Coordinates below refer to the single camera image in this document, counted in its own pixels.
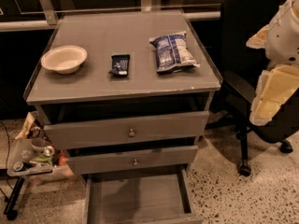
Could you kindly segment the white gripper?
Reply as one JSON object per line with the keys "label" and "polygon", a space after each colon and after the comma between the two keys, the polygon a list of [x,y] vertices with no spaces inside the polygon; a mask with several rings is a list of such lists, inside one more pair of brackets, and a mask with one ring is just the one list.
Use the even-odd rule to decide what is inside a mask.
{"label": "white gripper", "polygon": [[258,79],[249,120],[264,126],[299,88],[299,67],[279,65],[271,71],[263,70]]}

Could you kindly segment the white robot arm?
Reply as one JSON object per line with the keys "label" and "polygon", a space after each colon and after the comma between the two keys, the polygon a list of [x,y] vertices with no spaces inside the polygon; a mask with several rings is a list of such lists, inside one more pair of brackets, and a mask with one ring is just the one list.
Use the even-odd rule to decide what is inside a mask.
{"label": "white robot arm", "polygon": [[265,49],[267,68],[259,76],[249,120],[264,126],[299,89],[299,0],[287,0],[246,46]]}

